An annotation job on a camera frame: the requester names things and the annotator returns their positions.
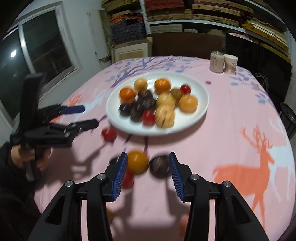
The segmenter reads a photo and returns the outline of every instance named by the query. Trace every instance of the person's hand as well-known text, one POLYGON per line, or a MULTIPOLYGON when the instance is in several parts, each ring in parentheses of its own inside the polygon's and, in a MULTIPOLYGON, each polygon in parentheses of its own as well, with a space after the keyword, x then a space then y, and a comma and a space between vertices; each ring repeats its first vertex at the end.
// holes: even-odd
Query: person's hand
MULTIPOLYGON (((43 171, 49 162, 49 155, 50 155, 51 149, 46 149, 43 152, 43 156, 41 159, 36 161, 36 165, 39 168, 40 171, 43 171)), ((24 163, 34 160, 35 158, 35 150, 25 150, 21 149, 20 145, 13 146, 11 149, 11 160, 18 168, 23 168, 24 163)))

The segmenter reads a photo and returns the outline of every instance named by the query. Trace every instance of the window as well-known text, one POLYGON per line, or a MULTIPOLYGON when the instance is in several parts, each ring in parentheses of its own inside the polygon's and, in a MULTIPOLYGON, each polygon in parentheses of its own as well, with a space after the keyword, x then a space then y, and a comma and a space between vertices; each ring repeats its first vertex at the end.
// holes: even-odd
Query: window
POLYGON ((33 13, 19 20, 2 40, 0 100, 12 120, 20 111, 27 74, 46 73, 46 91, 75 70, 67 33, 61 34, 59 28, 64 27, 60 13, 60 5, 33 13))
POLYGON ((47 82, 72 64, 64 47, 55 11, 50 11, 23 24, 29 56, 36 73, 46 72, 47 82))
POLYGON ((0 100, 12 119, 20 111, 22 83, 29 68, 20 45, 19 31, 15 29, 0 47, 0 100))

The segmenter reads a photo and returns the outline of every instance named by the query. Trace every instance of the red fruit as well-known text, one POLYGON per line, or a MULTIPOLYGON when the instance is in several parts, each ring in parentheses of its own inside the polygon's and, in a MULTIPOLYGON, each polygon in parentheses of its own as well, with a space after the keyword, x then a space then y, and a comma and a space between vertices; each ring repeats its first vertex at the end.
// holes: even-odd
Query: red fruit
POLYGON ((153 126, 155 123, 155 116, 153 110, 144 111, 141 120, 143 121, 143 125, 145 126, 153 126))
POLYGON ((189 87, 189 85, 182 85, 180 87, 180 90, 182 91, 183 95, 187 95, 191 93, 191 88, 189 87))
POLYGON ((133 186, 133 174, 129 170, 126 170, 126 175, 124 176, 122 188, 131 188, 132 186, 133 186))
POLYGON ((104 141, 106 142, 112 142, 117 137, 117 132, 113 127, 104 128, 101 132, 101 135, 104 138, 104 141))

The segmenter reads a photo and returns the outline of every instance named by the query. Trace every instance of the white plate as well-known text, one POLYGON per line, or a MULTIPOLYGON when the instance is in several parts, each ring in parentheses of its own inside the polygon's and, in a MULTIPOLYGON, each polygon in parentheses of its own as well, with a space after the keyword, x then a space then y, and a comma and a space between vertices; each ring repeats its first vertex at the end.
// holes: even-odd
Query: white plate
POLYGON ((106 104, 106 114, 108 116, 109 122, 126 133, 139 135, 139 136, 160 136, 166 135, 169 133, 178 132, 184 130, 196 122, 198 122, 203 115, 206 113, 209 106, 210 98, 207 90, 198 80, 192 78, 191 76, 185 74, 178 74, 175 72, 148 72, 145 74, 137 75, 130 78, 124 83, 120 84, 109 96, 106 104), (119 114, 120 98, 119 91, 126 86, 131 86, 139 77, 144 77, 148 80, 148 89, 154 93, 154 82, 156 79, 164 77, 168 78, 173 87, 180 88, 183 84, 188 84, 191 87, 191 94, 195 95, 198 98, 197 110, 192 114, 186 114, 176 108, 175 110, 175 123, 171 128, 163 129, 159 128, 156 125, 153 127, 146 127, 140 123, 132 122, 129 117, 123 117, 119 114))

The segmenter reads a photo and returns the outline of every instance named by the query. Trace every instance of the metal screw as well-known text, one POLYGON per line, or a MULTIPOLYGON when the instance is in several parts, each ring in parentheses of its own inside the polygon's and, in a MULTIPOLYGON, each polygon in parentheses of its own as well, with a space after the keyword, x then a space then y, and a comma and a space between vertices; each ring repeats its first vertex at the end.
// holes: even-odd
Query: metal screw
POLYGON ((100 173, 99 175, 96 176, 97 179, 99 180, 104 180, 106 178, 106 175, 104 173, 100 173))
POLYGON ((197 175, 197 174, 191 174, 191 176, 190 176, 190 178, 192 179, 192 180, 197 180, 197 179, 199 179, 199 175, 197 175))
POLYGON ((73 182, 72 181, 66 181, 65 182, 65 186, 66 187, 70 187, 70 186, 72 186, 73 185, 73 182))
POLYGON ((223 185, 226 186, 227 188, 229 188, 229 187, 231 187, 231 182, 225 181, 225 182, 223 182, 223 185))

